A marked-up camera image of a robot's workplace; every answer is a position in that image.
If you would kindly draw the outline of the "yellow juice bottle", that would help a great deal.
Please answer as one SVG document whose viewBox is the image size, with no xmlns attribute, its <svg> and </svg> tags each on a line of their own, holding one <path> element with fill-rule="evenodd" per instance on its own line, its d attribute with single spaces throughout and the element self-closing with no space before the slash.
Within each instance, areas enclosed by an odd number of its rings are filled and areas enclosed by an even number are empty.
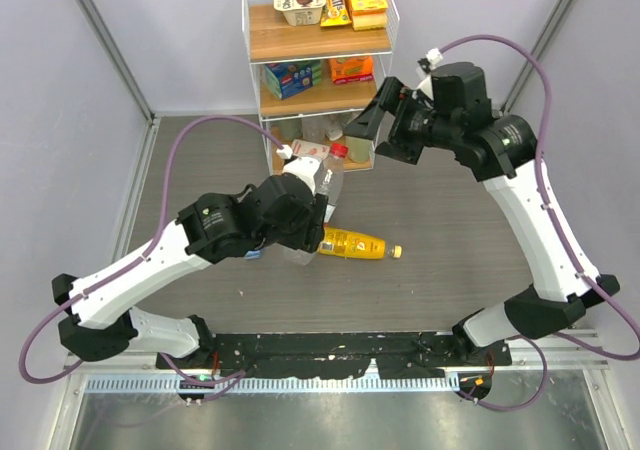
<svg viewBox="0 0 640 450">
<path fill-rule="evenodd" d="M 400 259 L 403 248 L 371 235 L 326 227 L 317 252 L 345 259 L 383 260 Z"/>
</svg>

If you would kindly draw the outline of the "clear red-label water bottle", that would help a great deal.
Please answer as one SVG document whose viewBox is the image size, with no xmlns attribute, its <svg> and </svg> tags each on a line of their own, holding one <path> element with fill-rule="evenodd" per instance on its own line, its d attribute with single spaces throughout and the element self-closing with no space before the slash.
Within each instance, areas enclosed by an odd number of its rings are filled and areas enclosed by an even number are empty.
<svg viewBox="0 0 640 450">
<path fill-rule="evenodd" d="M 314 258 L 325 236 L 325 225 L 332 216 L 344 181 L 345 157 L 348 147 L 333 143 L 323 160 L 319 156 L 296 157 L 283 167 L 284 173 L 300 178 L 312 190 L 313 212 L 304 233 L 299 233 L 290 246 L 283 246 L 284 258 L 298 265 L 307 265 Z"/>
</svg>

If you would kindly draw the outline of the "red bottle cap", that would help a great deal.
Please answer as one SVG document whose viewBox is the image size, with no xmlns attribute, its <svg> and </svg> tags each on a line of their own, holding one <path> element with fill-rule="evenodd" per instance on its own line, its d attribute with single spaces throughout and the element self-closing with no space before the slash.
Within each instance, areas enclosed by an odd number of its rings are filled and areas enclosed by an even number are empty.
<svg viewBox="0 0 640 450">
<path fill-rule="evenodd" d="M 333 143 L 331 145 L 330 153 L 336 155 L 338 158 L 345 158 L 348 152 L 349 148 L 346 145 L 340 143 Z"/>
</svg>

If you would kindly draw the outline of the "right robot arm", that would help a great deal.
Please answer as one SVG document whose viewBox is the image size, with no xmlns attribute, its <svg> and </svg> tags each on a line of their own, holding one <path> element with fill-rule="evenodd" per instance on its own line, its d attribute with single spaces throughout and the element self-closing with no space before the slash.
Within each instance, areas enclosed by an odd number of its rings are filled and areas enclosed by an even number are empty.
<svg viewBox="0 0 640 450">
<path fill-rule="evenodd" d="M 456 324 L 451 350 L 457 361 L 472 365 L 488 346 L 523 335 L 530 339 L 564 330 L 603 302 L 593 286 L 608 296 L 620 284 L 586 258 L 575 269 L 555 231 L 535 174 L 536 136 L 517 115 L 497 117 L 486 92 L 484 71 L 470 63 L 446 64 L 417 89 L 388 76 L 346 135 L 372 140 L 385 114 L 394 120 L 376 154 L 416 164 L 424 148 L 453 153 L 496 201 L 509 223 L 533 277 L 524 291 Z"/>
</svg>

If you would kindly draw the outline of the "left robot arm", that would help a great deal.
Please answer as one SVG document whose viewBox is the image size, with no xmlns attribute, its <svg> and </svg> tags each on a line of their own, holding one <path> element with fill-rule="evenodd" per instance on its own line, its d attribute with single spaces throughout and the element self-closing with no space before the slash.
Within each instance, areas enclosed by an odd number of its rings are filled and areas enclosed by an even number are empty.
<svg viewBox="0 0 640 450">
<path fill-rule="evenodd" d="M 203 318 L 169 318 L 138 303 L 186 275 L 272 244 L 313 253 L 324 237 L 328 193 L 290 173 L 236 195 L 207 193 L 181 210 L 158 240 L 106 269 L 84 278 L 59 275 L 52 282 L 55 300 L 71 303 L 58 324 L 62 346 L 86 362 L 137 350 L 206 366 L 215 340 Z"/>
</svg>

